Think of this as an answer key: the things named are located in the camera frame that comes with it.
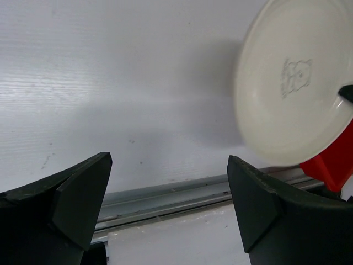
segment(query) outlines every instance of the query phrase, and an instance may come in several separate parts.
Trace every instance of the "red object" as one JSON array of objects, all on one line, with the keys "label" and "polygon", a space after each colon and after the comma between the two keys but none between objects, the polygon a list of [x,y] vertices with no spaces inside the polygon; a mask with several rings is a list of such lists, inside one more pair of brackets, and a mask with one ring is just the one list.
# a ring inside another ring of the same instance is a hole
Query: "red object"
[{"label": "red object", "polygon": [[302,163],[304,173],[323,181],[333,191],[341,191],[353,174],[353,122],[327,149]]}]

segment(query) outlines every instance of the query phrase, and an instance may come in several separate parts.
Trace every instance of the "white plate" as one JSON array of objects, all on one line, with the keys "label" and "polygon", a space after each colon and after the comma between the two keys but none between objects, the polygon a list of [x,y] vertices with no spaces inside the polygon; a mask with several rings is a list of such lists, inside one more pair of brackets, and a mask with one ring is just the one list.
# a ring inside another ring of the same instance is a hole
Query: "white plate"
[{"label": "white plate", "polygon": [[353,1],[270,0],[244,42],[234,103],[246,144],[278,166],[302,163],[347,127],[353,106]]}]

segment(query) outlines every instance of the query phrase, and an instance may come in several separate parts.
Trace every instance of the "white surface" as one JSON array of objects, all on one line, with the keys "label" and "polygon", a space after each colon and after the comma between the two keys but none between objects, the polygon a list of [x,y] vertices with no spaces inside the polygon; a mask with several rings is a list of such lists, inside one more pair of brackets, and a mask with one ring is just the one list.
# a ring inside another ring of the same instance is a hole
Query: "white surface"
[{"label": "white surface", "polygon": [[265,0],[0,0],[0,192],[110,151],[108,192],[226,172],[234,58]]},{"label": "white surface", "polygon": [[253,24],[239,58],[236,114],[264,160],[307,161],[352,120],[353,106],[338,96],[352,81],[352,12],[352,1],[272,0]]},{"label": "white surface", "polygon": [[250,265],[234,206],[111,233],[112,265]]}]

